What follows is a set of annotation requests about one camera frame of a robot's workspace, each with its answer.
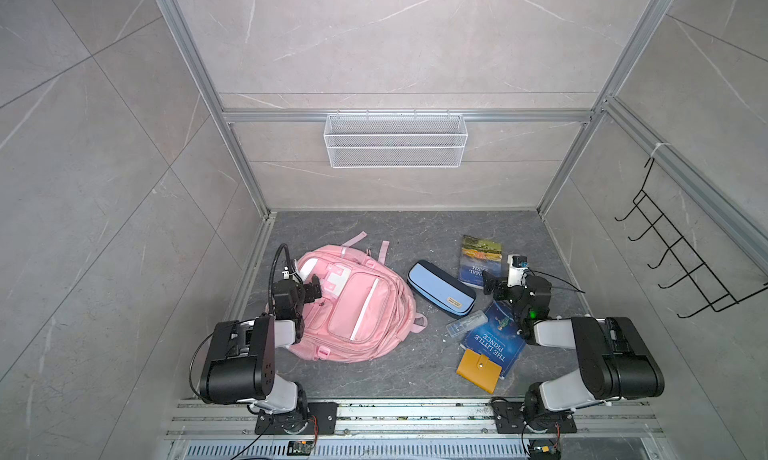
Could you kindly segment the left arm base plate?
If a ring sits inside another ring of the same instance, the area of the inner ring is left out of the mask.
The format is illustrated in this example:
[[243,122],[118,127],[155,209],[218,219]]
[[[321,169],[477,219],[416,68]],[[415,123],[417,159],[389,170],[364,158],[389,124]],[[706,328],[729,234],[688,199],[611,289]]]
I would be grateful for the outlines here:
[[257,415],[255,434],[266,435],[330,435],[335,432],[339,404],[309,402],[289,413]]

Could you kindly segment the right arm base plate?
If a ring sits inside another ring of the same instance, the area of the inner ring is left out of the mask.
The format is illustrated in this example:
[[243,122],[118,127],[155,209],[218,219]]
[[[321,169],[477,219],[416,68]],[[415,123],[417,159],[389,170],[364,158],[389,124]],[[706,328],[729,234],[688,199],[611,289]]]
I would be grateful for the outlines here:
[[501,397],[492,398],[489,406],[499,434],[518,434],[528,430],[551,434],[577,432],[573,413],[570,411],[551,412],[536,409],[527,407],[524,402]]

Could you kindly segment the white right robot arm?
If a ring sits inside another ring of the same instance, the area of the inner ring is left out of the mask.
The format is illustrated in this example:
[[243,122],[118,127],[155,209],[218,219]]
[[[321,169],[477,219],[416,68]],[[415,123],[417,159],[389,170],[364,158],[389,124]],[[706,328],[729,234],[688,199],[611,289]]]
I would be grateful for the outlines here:
[[526,270],[514,282],[487,270],[482,279],[483,291],[511,317],[526,344],[577,355],[574,371],[529,387],[522,406],[525,429],[544,432],[579,409],[663,393],[661,368],[629,318],[552,318],[551,283]]

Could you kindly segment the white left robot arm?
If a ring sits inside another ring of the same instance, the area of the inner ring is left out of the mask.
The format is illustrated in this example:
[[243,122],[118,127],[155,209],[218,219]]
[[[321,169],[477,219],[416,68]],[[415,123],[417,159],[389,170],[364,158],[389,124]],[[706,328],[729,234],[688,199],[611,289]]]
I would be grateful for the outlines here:
[[189,372],[188,383],[207,404],[242,404],[286,433],[298,434],[316,421],[304,388],[277,373],[276,351],[302,340],[305,306],[322,291],[317,276],[302,279],[285,243],[273,257],[267,295],[261,315],[216,324],[192,355],[207,349],[199,378]]

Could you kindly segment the pink student backpack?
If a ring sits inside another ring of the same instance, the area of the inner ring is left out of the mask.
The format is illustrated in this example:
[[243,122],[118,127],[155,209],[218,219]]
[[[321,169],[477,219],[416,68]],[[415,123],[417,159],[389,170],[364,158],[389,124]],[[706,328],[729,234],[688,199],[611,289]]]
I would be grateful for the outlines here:
[[304,332],[287,350],[303,360],[356,363],[382,357],[428,325],[411,289],[379,255],[355,245],[364,232],[341,245],[326,245],[298,260],[304,280],[317,277],[322,296],[304,308]]

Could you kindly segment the Animal Farm book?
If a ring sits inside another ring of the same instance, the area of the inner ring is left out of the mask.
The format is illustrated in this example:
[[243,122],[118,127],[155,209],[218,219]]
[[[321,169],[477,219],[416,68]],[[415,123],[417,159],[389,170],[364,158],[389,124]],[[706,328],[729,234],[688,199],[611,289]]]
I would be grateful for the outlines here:
[[483,273],[494,277],[502,274],[502,245],[464,235],[461,242],[458,279],[473,288],[483,289]]

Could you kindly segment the light blue pencil case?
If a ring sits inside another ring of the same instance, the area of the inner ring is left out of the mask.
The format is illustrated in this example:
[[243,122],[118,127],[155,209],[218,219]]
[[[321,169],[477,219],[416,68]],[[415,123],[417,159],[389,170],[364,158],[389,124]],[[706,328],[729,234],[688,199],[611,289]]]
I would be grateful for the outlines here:
[[407,274],[407,283],[423,298],[456,318],[467,316],[476,302],[475,291],[426,260],[417,261]]

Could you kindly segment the blue Little Prince book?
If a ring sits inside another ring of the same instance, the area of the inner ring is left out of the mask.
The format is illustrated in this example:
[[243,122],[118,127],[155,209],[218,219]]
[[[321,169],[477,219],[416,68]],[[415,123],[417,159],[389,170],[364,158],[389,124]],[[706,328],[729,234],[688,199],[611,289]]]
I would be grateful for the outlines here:
[[519,336],[518,325],[499,302],[490,304],[484,314],[487,322],[470,330],[461,346],[499,365],[500,377],[505,378],[525,348],[526,341]]

